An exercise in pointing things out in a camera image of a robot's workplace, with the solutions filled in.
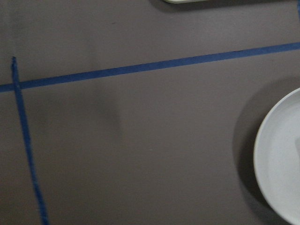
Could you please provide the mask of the white bear serving tray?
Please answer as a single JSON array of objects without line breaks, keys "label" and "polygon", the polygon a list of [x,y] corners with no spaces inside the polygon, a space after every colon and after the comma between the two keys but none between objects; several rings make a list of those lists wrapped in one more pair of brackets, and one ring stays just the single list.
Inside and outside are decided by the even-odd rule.
[{"label": "white bear serving tray", "polygon": [[194,2],[205,2],[209,0],[163,0],[163,1],[171,4],[186,4],[186,3],[194,3]]}]

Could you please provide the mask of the cream round plate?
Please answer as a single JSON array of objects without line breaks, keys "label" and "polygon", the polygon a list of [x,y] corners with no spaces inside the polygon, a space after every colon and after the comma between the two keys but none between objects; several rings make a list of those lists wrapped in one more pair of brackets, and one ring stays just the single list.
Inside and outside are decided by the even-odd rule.
[{"label": "cream round plate", "polygon": [[255,139],[254,170],[269,206],[292,225],[300,223],[300,90],[278,101]]}]

